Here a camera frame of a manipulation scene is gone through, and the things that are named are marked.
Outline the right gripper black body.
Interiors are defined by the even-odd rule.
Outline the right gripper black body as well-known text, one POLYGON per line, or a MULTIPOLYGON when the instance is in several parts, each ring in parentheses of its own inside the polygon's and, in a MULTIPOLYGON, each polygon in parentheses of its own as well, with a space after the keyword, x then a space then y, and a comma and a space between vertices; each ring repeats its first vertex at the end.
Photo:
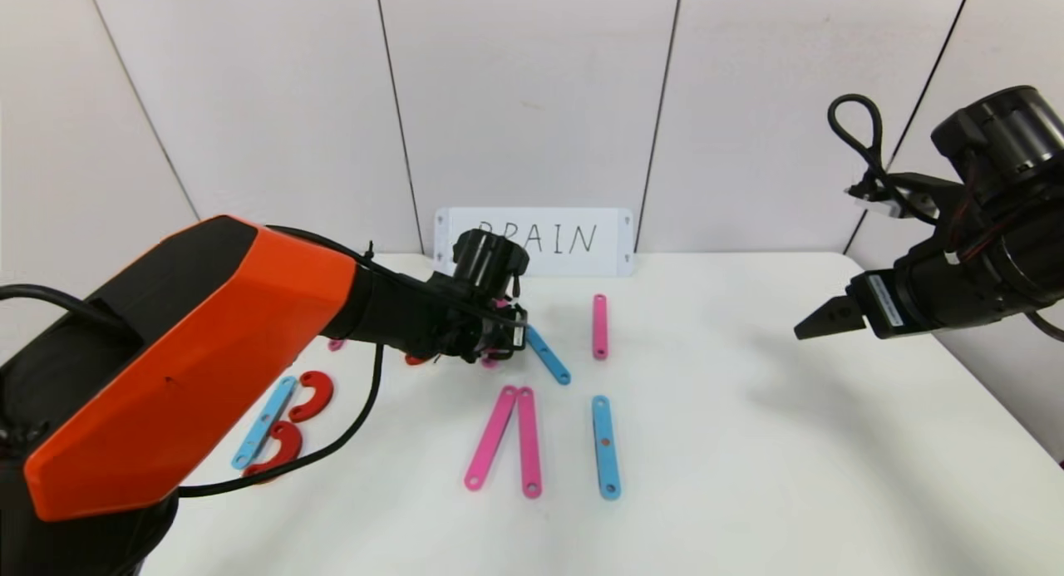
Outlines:
POLYGON ((890 269, 859 274, 846 292, 881 340, 974 327, 987 318, 987 262, 911 251, 890 269))

